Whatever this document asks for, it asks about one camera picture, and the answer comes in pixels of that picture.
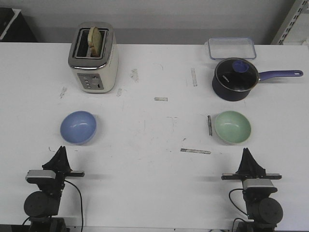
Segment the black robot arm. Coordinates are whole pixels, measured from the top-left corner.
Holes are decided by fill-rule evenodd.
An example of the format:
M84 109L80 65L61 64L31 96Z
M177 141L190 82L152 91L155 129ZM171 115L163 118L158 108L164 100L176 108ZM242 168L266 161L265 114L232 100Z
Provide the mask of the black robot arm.
M236 209L243 213L247 220L235 218L232 232L274 232L277 224L283 219L281 204L270 197L278 191L272 180L280 180L280 174L268 174L252 156L248 148L243 149L238 170L234 174L222 174L222 180L239 180L242 188L229 191L228 198ZM241 191L246 210L241 210L232 200L232 193Z
M69 232L64 218L58 217L60 201L65 184L72 185L79 194L81 208L81 230L84 228L83 199L79 188L67 177L83 177L83 171L70 167L66 147L60 146L54 156L41 170L29 170L25 180L38 186L39 190L25 199L24 211L30 221L29 232Z

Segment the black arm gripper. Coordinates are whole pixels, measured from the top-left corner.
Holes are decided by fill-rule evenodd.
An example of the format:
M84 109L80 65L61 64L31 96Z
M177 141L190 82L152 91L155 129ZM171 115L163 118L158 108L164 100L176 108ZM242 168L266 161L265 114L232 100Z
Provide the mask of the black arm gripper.
M64 172L60 172L59 167L61 165L61 153L63 151L63 167ZM70 167L69 160L67 157L66 147L60 146L55 155L44 165L42 165L44 170L54 170L56 176L52 181L52 193L61 193L65 187L65 180L67 177L84 177L84 171L73 171Z
M240 161L240 165L239 165L239 168L236 174L222 174L221 179L222 180L240 180L242 183L246 179L270 179L271 181L281 179L280 174L266 174L264 176L251 176L251 175L248 175L249 171L251 174L266 174L266 170L257 163L257 161L253 158L251 152L247 148L244 148L241 161Z

